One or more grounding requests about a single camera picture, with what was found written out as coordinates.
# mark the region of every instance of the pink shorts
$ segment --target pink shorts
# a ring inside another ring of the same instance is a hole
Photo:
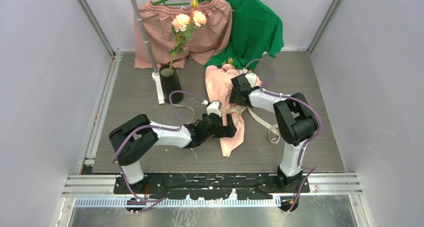
[[[169,7],[153,5],[151,1],[140,9],[147,37],[153,51],[156,65],[160,68],[171,61],[169,50],[175,46],[174,35],[171,30],[172,21],[178,14],[190,15],[192,8]],[[231,6],[225,0],[203,1],[196,8],[206,15],[207,23],[204,28],[193,32],[184,46],[184,52],[176,55],[173,66],[183,68],[186,57],[194,59],[204,65],[214,55],[222,52],[228,45],[233,13]],[[143,36],[137,21],[134,21],[135,30],[135,68],[151,68]]]

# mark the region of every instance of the white wall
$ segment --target white wall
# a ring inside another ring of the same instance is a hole
[[[283,23],[283,50],[307,50],[333,0],[260,0]]]
[[[0,19],[0,226],[54,226],[110,56],[76,0],[0,0]]]
[[[423,0],[343,0],[312,58],[375,226],[423,226]]]
[[[147,1],[150,0],[137,0],[137,3],[142,6]],[[261,1],[281,17],[287,50],[308,49],[332,2],[332,0]],[[134,12],[130,0],[87,0],[87,2],[112,47],[121,51],[134,51]]]

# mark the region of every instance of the clothing rack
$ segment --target clothing rack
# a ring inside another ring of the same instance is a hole
[[[132,9],[134,10],[135,19],[137,20],[141,35],[143,36],[143,42],[147,49],[147,54],[151,62],[151,67],[153,69],[153,73],[151,74],[151,77],[153,81],[156,82],[157,100],[159,104],[164,104],[165,98],[164,98],[164,93],[162,92],[159,70],[158,70],[158,67],[156,66],[155,56],[153,55],[152,47],[150,46],[149,38],[147,37],[146,29],[143,24],[143,19],[139,11],[139,5],[137,4],[137,0],[130,0],[130,1],[131,1]]]

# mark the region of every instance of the aluminum frame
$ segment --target aluminum frame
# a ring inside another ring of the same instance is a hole
[[[329,23],[329,21],[331,20],[331,18],[333,17],[334,13],[336,12],[337,8],[339,7],[340,3],[342,0],[332,0],[327,13],[325,14],[324,19],[322,19],[321,24],[319,25],[318,30],[316,31],[312,42],[309,45],[309,48],[307,49],[307,51],[309,51],[310,54],[312,54],[312,52],[314,51],[315,47],[318,44],[318,41],[320,40],[321,36],[323,35],[324,30],[327,27],[327,24]]]
[[[123,54],[121,52],[117,52],[109,65],[109,70],[107,71],[106,79],[104,80],[100,101],[98,102],[96,108],[96,116],[92,122],[88,140],[85,145],[86,151],[83,155],[83,165],[93,165],[95,162],[97,148],[99,147],[103,125],[105,124],[106,114],[108,112],[108,107],[111,101],[112,92],[115,86],[122,56]]]
[[[130,194],[114,194],[115,180],[119,174],[108,175],[69,175],[62,193],[63,205],[58,219],[58,227],[67,227],[74,208],[122,208],[127,207]],[[356,223],[359,227],[369,227],[361,197],[363,195],[356,173],[324,172],[313,173],[308,177],[310,193],[302,196],[349,196]],[[280,197],[294,196],[294,193],[274,193],[273,199],[237,200],[235,189],[228,199],[192,200],[166,199],[155,208],[225,208],[225,207],[275,207],[281,204]]]
[[[103,31],[102,27],[100,26],[99,22],[97,21],[96,16],[94,15],[92,9],[90,8],[87,0],[77,0],[77,1],[79,5],[81,6],[82,11],[84,11],[85,15],[87,16],[87,19],[90,22],[91,26],[93,27],[94,31],[96,32],[97,36],[100,38],[101,42],[106,48],[107,52],[109,52],[109,55],[114,56],[115,52],[112,48],[112,45],[109,42],[108,38],[106,37],[106,34]]]
[[[119,174],[69,175],[63,188],[62,197],[127,196],[125,194],[113,194],[115,180],[119,176]],[[311,192],[302,193],[303,196],[363,194],[355,173],[312,173],[308,177],[308,181]],[[272,195],[280,197],[293,196],[294,194],[273,193]]]

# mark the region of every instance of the flower stem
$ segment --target flower stem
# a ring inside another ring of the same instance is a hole
[[[178,34],[177,35],[177,38],[176,38],[176,43],[175,43],[175,47],[178,47],[180,44],[181,44],[181,41],[183,40],[183,36],[182,35],[180,35],[180,34]],[[168,69],[168,75],[170,75],[171,74],[171,68],[172,68],[172,63],[174,62],[174,59],[175,59],[175,56],[177,55],[177,52],[174,50],[173,52],[172,52],[172,55],[171,55],[171,61],[170,61],[170,63],[169,63],[169,69]]]

